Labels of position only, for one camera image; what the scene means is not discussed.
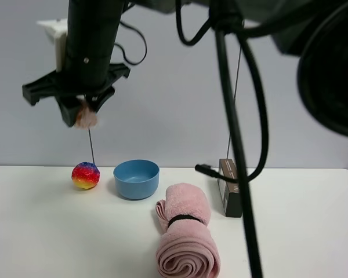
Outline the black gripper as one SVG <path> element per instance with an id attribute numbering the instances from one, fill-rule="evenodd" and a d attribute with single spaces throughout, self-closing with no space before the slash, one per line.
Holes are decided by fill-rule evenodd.
<path id="1" fill-rule="evenodd" d="M 130 71 L 130 68 L 123 63 L 112 63 L 108 66 L 106 79 L 96 87 L 71 81 L 64 74 L 53 71 L 23 85 L 23 97 L 32 106 L 43 98 L 55 97 L 63 122 L 68 127 L 73 127 L 79 112 L 85 106 L 84 99 L 76 96 L 86 96 L 91 109 L 98 113 L 103 104 L 115 94 L 113 84 L 121 77 L 128 78 Z"/>

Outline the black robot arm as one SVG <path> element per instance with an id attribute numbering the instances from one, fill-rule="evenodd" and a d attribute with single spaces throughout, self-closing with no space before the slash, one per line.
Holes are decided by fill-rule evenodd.
<path id="1" fill-rule="evenodd" d="M 70 1 L 65 64 L 22 86 L 23 97 L 34 106 L 54 97 L 63 122 L 73 127 L 83 107 L 97 112 L 115 93 L 113 84 L 130 69 L 110 62 L 125 1 Z"/>

